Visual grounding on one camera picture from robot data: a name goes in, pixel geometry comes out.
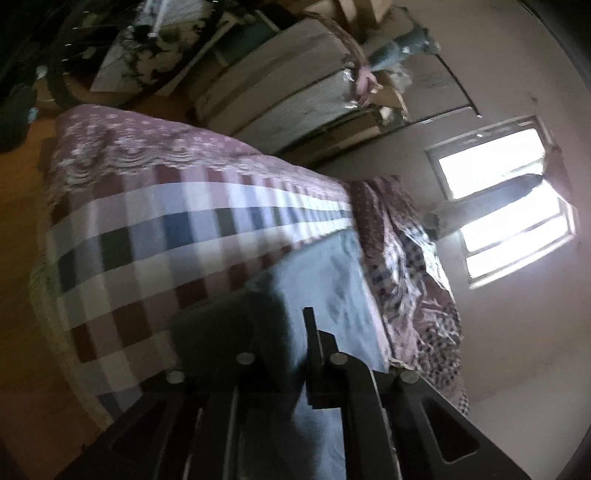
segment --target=plaid bedsheet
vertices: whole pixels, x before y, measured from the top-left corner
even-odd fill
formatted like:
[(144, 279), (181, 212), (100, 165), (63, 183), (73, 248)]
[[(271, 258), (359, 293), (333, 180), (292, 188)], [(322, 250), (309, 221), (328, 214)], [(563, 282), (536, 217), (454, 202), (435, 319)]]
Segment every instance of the plaid bedsheet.
[[(146, 129), (155, 131), (147, 140)], [(339, 183), (222, 135), (95, 106), (64, 114), (57, 130), (49, 182), (71, 182), (53, 193), (47, 255), (79, 359), (73, 376), (112, 417), (139, 399), (146, 380), (177, 366), (167, 331), (175, 312), (352, 225)], [(193, 159), (161, 163), (157, 150), (173, 150), (180, 137), (185, 147), (199, 144)], [(122, 145), (150, 161), (113, 168), (109, 154), (122, 158)], [(111, 163), (101, 171), (101, 162)], [(86, 182), (67, 174), (80, 169), (92, 170)]]

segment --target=floor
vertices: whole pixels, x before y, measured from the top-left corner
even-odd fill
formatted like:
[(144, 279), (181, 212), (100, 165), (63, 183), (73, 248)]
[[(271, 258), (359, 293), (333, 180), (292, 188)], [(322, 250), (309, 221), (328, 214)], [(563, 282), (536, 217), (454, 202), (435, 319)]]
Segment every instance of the floor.
[[(78, 405), (39, 330), (28, 300), (43, 201), (37, 161), (58, 112), (44, 104), (27, 142), (0, 154), (0, 436), (30, 480), (53, 479), (99, 434)], [(135, 110), (184, 121), (182, 95), (152, 97)]]

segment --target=bed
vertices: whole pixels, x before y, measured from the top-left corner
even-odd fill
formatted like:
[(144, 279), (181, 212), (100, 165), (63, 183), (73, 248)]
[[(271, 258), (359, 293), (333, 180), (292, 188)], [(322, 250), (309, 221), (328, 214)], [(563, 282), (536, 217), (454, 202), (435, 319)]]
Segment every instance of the bed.
[(434, 245), (395, 177), (343, 183), (185, 124), (83, 105), (56, 122), (40, 322), (101, 428), (178, 368), (169, 322), (283, 256), (353, 228), (385, 362), (456, 408), (461, 322)]

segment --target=wall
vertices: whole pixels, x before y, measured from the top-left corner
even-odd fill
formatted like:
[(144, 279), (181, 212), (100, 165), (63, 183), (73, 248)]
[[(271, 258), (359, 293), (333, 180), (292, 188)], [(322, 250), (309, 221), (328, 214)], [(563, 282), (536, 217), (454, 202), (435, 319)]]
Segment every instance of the wall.
[(591, 423), (585, 339), (522, 384), (472, 404), (471, 421), (533, 480), (553, 480)]
[[(439, 242), (463, 318), (463, 375), (475, 401), (518, 383), (576, 338), (590, 335), (591, 96), (552, 36), (514, 0), (413, 0), (408, 6), (439, 40), (442, 55), (484, 118), (465, 112), (407, 128), (322, 172), (343, 179), (397, 173), (419, 207), (429, 207), (443, 195), (425, 149), (479, 127), (537, 114), (563, 149), (579, 206), (576, 242), (476, 290), (468, 288), (458, 237)], [(433, 95), (412, 90), (408, 97), (415, 109), (428, 107), (421, 107), (421, 98), (434, 101)]]

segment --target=blue blanket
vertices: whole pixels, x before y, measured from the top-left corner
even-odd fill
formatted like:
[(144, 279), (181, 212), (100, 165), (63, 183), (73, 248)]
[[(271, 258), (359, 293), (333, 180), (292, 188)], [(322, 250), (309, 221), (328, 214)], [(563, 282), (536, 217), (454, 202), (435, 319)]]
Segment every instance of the blue blanket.
[(302, 310), (313, 307), (319, 330), (339, 350), (385, 371), (363, 290), (361, 248), (353, 230), (333, 233), (292, 252), (246, 284), (255, 344), (284, 395), (270, 413), (270, 435), (295, 480), (345, 480), (340, 410), (307, 403)]

